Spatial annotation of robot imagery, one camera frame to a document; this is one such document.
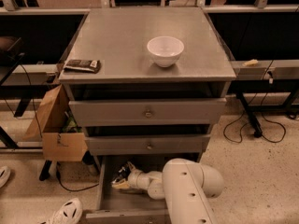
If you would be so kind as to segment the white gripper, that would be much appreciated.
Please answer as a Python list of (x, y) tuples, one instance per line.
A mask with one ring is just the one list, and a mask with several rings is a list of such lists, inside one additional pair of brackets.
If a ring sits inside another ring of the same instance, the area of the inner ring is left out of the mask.
[(128, 176), (128, 182), (122, 180), (120, 182), (112, 182), (111, 186), (113, 189), (143, 189), (147, 190), (150, 185), (149, 176), (141, 170), (135, 168), (135, 166), (128, 161), (128, 167), (131, 173)]

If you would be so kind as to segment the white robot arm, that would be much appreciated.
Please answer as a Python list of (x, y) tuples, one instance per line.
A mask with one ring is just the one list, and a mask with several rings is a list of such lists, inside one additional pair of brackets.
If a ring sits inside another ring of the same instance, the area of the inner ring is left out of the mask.
[(208, 198), (224, 188), (221, 173), (185, 159), (168, 161), (161, 172), (143, 172), (126, 162), (111, 181), (113, 189), (142, 189), (151, 199), (165, 199), (172, 224), (218, 224)]

